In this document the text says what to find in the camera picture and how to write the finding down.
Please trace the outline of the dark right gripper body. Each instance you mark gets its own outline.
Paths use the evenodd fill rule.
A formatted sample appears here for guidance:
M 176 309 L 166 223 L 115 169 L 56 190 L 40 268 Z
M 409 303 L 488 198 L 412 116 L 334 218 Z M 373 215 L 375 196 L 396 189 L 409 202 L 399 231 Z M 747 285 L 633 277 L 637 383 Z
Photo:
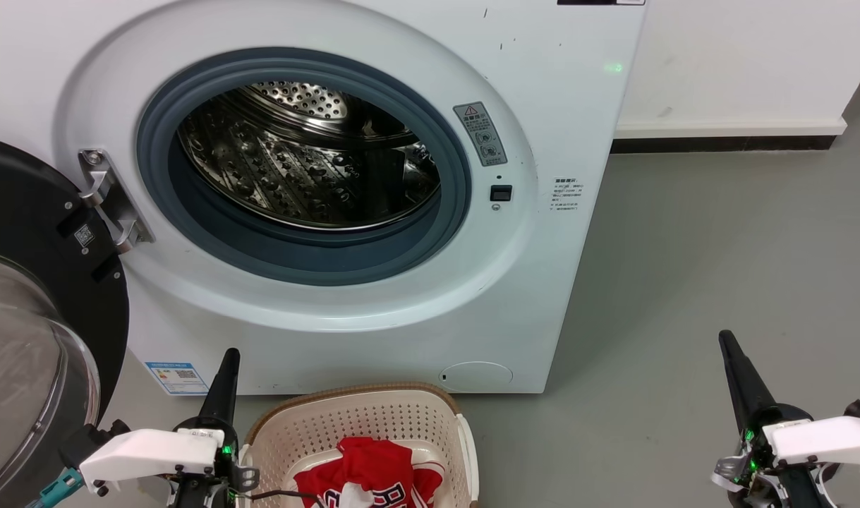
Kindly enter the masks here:
M 832 507 L 816 459 L 794 465 L 778 459 L 763 428 L 770 424 L 810 423 L 811 415 L 785 403 L 766 407 L 734 405 L 739 443 L 717 460 L 711 482 L 727 492 L 732 507 Z

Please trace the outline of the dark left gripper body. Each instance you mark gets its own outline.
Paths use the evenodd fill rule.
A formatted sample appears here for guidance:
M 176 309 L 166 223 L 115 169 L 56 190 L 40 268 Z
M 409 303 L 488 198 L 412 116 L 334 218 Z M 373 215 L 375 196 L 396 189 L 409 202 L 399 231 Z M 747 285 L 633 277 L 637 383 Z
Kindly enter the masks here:
M 192 417 L 174 428 L 200 448 L 174 461 L 169 473 L 171 507 L 236 507 L 255 488 L 260 473 L 241 466 L 235 428 L 218 417 Z

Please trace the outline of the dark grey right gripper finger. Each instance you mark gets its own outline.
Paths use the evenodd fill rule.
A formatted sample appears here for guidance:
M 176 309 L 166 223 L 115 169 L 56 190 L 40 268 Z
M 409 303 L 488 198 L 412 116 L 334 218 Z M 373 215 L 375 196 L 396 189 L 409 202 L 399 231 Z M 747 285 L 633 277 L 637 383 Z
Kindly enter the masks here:
M 762 412 L 777 406 L 777 402 L 732 331 L 719 332 L 719 345 L 737 430 L 743 435 L 759 428 Z

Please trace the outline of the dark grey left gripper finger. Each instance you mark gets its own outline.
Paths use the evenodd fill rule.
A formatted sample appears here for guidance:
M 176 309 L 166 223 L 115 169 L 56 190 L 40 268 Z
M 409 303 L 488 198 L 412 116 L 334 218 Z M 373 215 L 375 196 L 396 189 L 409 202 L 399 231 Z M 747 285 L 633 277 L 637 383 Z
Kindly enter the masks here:
M 232 427 L 240 363 L 241 354 L 238 349 L 229 348 L 224 352 L 217 374 L 198 413 L 198 424 L 202 428 Z

